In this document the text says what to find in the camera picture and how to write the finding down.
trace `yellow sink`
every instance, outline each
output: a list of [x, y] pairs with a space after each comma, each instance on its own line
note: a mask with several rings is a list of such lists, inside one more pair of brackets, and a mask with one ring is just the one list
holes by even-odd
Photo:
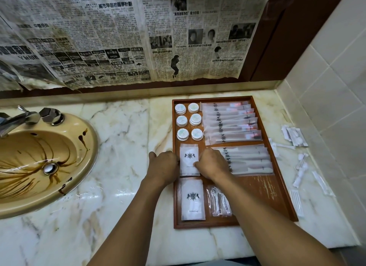
[[92, 169], [98, 139], [70, 114], [52, 126], [40, 120], [0, 139], [0, 218], [39, 209], [74, 189]]

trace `person's left hand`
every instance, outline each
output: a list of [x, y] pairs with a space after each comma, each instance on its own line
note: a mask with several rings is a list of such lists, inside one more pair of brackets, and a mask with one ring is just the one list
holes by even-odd
[[164, 188], [174, 182], [179, 176], [179, 157], [173, 152], [166, 151], [158, 156], [154, 152], [149, 153], [149, 167], [146, 179], [156, 181]]

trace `countertop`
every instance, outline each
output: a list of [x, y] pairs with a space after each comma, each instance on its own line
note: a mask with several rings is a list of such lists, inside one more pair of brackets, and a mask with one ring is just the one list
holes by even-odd
[[[148, 153], [172, 149], [172, 99], [253, 95], [268, 137], [288, 144], [281, 125], [291, 124], [274, 90], [156, 97], [53, 106], [88, 120], [100, 139], [96, 164], [81, 184], [58, 201], [0, 220], [2, 265], [86, 265], [133, 199], [148, 167]], [[39, 111], [43, 107], [26, 107]], [[16, 109], [0, 109], [11, 116]], [[296, 150], [279, 148], [287, 189], [293, 189]], [[320, 170], [308, 159], [310, 170]], [[298, 225], [328, 248], [358, 244], [336, 198], [323, 195], [308, 171], [299, 188], [304, 218]], [[173, 187], [155, 211], [147, 265], [172, 265], [253, 256], [240, 227], [173, 229]]]

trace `hand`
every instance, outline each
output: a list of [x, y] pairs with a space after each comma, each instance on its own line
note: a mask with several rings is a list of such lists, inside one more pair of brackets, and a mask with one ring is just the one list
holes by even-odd
[[179, 157], [171, 151], [160, 153], [158, 156], [154, 152], [149, 153], [149, 167], [146, 179], [156, 181], [158, 185], [165, 188], [174, 182], [179, 176]]
[[217, 178], [231, 175], [229, 164], [218, 150], [206, 148], [199, 156], [199, 161], [194, 166], [206, 178], [215, 182]]

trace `forearm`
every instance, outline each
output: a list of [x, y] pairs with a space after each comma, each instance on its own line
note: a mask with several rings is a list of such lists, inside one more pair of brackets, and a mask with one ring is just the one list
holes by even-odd
[[149, 252], [154, 211], [164, 186], [144, 179], [88, 266], [145, 265]]
[[338, 265], [314, 237], [251, 195], [234, 176], [214, 180], [229, 200], [245, 237], [263, 266]]

